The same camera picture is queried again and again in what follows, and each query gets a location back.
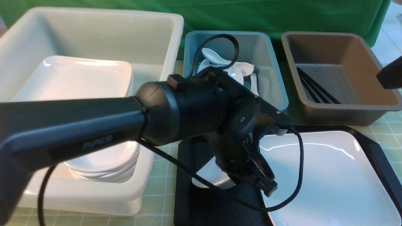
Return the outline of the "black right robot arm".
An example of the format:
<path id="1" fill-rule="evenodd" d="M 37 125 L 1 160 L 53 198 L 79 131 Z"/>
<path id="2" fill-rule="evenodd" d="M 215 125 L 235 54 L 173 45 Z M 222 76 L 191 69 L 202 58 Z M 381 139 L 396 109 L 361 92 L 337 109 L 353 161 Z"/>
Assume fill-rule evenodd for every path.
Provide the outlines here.
<path id="1" fill-rule="evenodd" d="M 376 78 L 384 89 L 402 88 L 402 56 L 382 68 Z"/>

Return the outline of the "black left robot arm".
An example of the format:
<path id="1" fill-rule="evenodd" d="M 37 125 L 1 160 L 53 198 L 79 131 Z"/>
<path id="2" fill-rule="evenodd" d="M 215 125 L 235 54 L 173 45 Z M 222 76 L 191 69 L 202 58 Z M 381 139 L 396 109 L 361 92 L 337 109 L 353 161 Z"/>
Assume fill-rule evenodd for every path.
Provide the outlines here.
<path id="1" fill-rule="evenodd" d="M 36 171 L 126 141 L 167 158 L 156 146 L 206 135 L 231 179 L 270 195 L 277 184 L 259 140 L 292 130 L 289 117 L 217 71 L 170 75 L 123 98 L 1 103 L 1 225 Z"/>

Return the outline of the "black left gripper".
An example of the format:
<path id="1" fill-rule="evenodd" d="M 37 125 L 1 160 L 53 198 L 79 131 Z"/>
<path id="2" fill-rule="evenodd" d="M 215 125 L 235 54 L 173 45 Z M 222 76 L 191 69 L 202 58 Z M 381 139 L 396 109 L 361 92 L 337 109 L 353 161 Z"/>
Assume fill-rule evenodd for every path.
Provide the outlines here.
<path id="1" fill-rule="evenodd" d="M 217 165 L 234 183 L 249 183 L 270 196 L 278 185 L 259 143 L 265 135 L 282 136 L 290 128 L 289 117 L 251 94 L 231 101 L 223 124 L 206 138 Z"/>

